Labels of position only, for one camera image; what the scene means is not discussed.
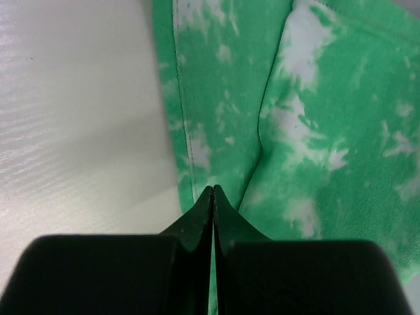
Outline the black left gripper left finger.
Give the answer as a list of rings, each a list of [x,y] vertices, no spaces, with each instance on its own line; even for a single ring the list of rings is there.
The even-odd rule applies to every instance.
[[[213,190],[153,235],[51,235],[22,253],[2,314],[206,314]]]

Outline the green tie-dye trousers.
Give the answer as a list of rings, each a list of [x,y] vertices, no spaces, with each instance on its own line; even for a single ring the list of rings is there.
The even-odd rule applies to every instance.
[[[186,213],[205,188],[274,241],[377,244],[419,272],[419,20],[392,1],[153,1]]]

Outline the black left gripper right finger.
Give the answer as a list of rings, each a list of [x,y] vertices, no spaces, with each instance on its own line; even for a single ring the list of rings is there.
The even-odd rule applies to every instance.
[[[213,189],[220,314],[411,314],[394,267],[364,240],[274,241]]]

